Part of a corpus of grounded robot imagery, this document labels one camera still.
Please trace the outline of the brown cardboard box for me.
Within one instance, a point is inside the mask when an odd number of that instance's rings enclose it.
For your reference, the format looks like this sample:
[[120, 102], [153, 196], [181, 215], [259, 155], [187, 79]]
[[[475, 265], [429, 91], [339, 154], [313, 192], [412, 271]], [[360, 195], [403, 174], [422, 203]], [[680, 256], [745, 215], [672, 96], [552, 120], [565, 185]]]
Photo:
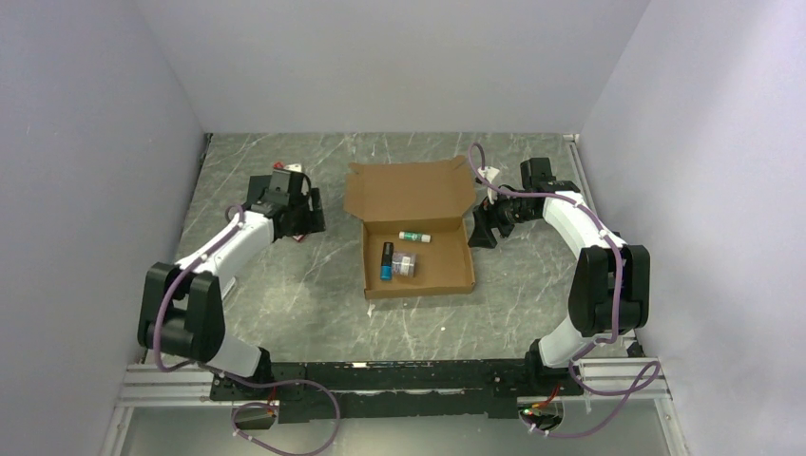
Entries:
[[476, 193], [467, 160], [349, 168], [343, 208], [361, 223], [365, 297], [471, 293], [476, 279], [464, 216]]

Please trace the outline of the white green capped tube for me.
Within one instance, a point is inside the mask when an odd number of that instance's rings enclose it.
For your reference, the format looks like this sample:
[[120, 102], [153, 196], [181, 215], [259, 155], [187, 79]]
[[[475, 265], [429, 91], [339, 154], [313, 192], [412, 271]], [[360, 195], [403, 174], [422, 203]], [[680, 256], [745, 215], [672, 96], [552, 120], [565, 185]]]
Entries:
[[408, 231], [401, 231], [398, 233], [398, 238], [400, 240], [411, 241], [411, 242], [422, 242], [422, 243], [430, 243], [432, 241], [432, 236], [422, 233], [416, 232], [408, 232]]

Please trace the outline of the blue capped glue stick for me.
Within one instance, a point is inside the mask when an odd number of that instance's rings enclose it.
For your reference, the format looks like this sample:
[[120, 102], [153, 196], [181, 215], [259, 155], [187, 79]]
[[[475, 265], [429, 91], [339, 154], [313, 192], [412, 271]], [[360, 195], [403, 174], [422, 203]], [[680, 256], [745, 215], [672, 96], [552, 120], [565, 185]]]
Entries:
[[393, 279], [393, 253], [394, 245], [392, 242], [385, 242], [383, 244], [381, 260], [380, 260], [380, 273], [379, 278], [383, 281], [390, 281]]

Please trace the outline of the clear plastic jar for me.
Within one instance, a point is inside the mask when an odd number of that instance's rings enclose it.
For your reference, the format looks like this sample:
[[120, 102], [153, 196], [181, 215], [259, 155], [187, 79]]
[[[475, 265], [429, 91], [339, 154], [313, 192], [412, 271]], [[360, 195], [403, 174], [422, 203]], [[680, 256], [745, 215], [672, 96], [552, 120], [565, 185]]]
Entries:
[[414, 277], [417, 254], [395, 251], [392, 256], [392, 272], [394, 276]]

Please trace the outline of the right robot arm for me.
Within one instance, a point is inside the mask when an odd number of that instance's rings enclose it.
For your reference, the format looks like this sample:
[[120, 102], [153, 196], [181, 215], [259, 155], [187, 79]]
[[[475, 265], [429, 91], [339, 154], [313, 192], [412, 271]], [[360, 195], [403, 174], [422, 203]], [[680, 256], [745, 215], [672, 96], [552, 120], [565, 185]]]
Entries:
[[516, 190], [494, 184], [498, 173], [492, 168], [475, 169], [476, 180], [488, 193], [472, 211], [469, 246], [492, 249], [517, 225], [542, 220], [576, 256], [566, 317], [549, 335], [535, 340], [525, 355], [526, 386], [546, 394], [582, 352], [613, 343], [646, 324], [650, 254], [608, 229], [574, 182], [553, 175], [549, 159], [523, 161], [520, 172], [522, 187]]

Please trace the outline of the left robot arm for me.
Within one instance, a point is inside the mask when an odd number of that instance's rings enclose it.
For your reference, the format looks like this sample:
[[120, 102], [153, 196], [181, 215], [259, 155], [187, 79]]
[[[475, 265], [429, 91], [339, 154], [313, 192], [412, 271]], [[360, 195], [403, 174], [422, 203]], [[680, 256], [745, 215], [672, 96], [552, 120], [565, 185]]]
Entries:
[[259, 399], [273, 386], [271, 355], [228, 330], [223, 301], [255, 255], [279, 239], [325, 230], [320, 191], [301, 165], [286, 165], [251, 177], [245, 202], [229, 206], [224, 216], [225, 227], [197, 251], [149, 268], [137, 340], [160, 371], [197, 364], [236, 376], [236, 387]]

